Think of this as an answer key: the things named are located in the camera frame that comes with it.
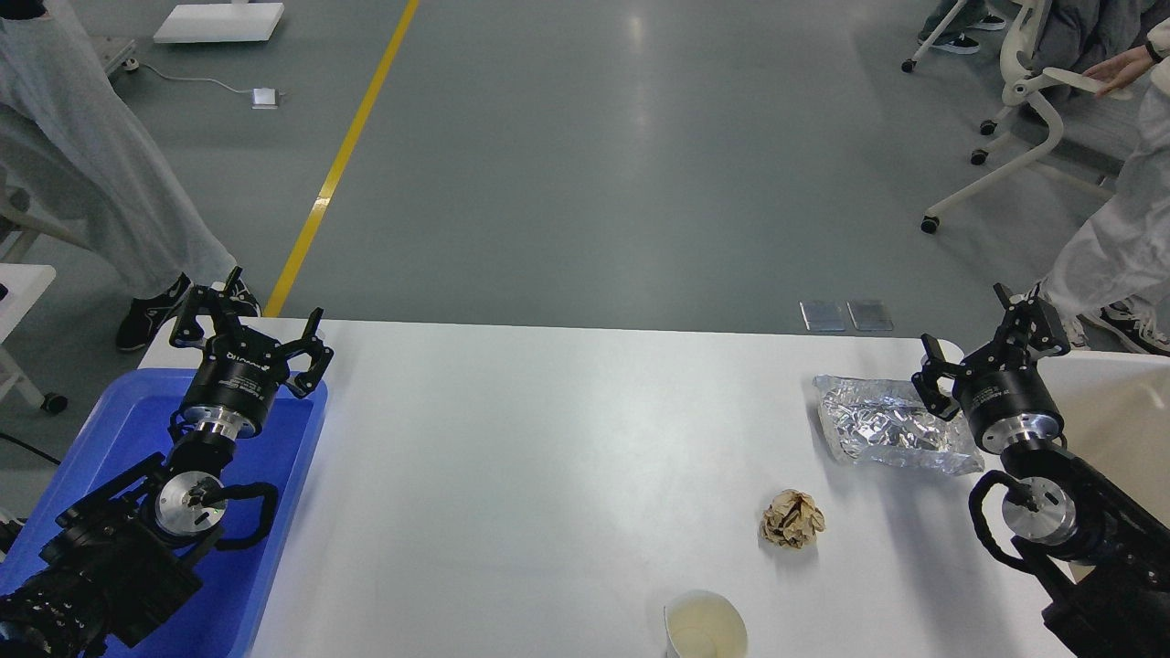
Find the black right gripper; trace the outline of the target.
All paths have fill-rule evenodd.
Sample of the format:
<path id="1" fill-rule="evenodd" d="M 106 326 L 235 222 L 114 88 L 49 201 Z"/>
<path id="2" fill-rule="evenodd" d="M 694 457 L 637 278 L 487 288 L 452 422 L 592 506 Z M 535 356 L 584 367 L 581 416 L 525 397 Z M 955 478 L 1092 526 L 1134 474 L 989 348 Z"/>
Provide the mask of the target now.
<path id="1" fill-rule="evenodd" d="M 982 358 L 968 364 L 945 359 L 940 340 L 921 334 L 925 350 L 920 371 L 911 375 L 911 386 L 935 417 L 954 420 L 964 413 L 973 441 L 991 454 L 1002 454 L 1019 445 L 1028 450 L 1057 447 L 1064 436 L 1064 419 L 1049 396 L 1037 361 L 1071 351 L 1057 308 L 1035 295 L 1024 294 L 1013 301 L 1010 289 L 994 285 L 1005 315 L 992 337 L 992 357 L 999 366 Z M 952 392 L 941 391 L 940 381 L 954 382 Z"/>

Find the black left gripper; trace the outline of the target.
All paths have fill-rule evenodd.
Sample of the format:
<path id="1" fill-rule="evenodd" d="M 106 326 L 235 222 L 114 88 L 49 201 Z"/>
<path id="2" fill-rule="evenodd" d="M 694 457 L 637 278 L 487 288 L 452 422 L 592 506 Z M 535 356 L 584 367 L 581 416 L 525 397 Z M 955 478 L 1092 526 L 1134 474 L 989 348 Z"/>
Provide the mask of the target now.
<path id="1" fill-rule="evenodd" d="M 241 267 L 233 268 L 223 289 L 192 286 L 176 317 L 170 345 L 204 349 L 202 362 L 180 403 L 183 420 L 197 424 L 233 416 L 238 429 L 230 437 L 252 438 L 262 432 L 280 384 L 298 399 L 314 393 L 333 361 L 333 349 L 317 334 L 323 308 L 314 308 L 303 334 L 288 343 L 261 333 L 242 333 L 238 300 L 230 296 L 230 287 L 238 286 L 241 275 Z M 212 321 L 214 337 L 209 341 L 199 316 Z M 292 373 L 289 363 L 298 356 L 309 356 L 310 364 Z"/>

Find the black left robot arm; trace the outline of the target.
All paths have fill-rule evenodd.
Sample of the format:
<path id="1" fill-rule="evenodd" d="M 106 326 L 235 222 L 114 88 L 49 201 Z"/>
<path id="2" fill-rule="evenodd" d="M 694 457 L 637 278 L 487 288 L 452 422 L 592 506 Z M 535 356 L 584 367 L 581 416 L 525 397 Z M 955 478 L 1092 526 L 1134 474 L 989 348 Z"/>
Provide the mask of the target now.
<path id="1" fill-rule="evenodd" d="M 323 309 L 281 342 L 245 325 L 220 292 L 193 286 L 170 343 L 197 348 L 200 366 L 170 420 L 172 447 L 81 496 L 40 551 L 46 566 L 4 595 L 5 657 L 101 657 L 106 638 L 135 646 L 202 587 L 197 562 L 245 550 L 271 533 L 275 484 L 223 484 L 238 441 L 259 436 L 280 388 L 314 393 L 333 359 L 318 336 Z"/>

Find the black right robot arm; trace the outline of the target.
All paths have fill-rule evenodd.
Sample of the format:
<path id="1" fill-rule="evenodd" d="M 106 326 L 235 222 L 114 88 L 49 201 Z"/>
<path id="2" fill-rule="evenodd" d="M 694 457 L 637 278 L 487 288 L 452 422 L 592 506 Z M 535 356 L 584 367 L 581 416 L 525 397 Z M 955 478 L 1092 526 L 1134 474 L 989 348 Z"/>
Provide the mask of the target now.
<path id="1" fill-rule="evenodd" d="M 1037 371 L 1037 361 L 1071 351 L 1057 308 L 1003 285 L 994 294 L 1005 315 L 986 345 L 952 363 L 924 334 L 911 375 L 932 416 L 963 414 L 976 445 L 1000 459 L 970 492 L 973 532 L 991 558 L 1048 592 L 1042 622 L 1072 653 L 1165 657 L 1166 527 L 1069 452 Z"/>

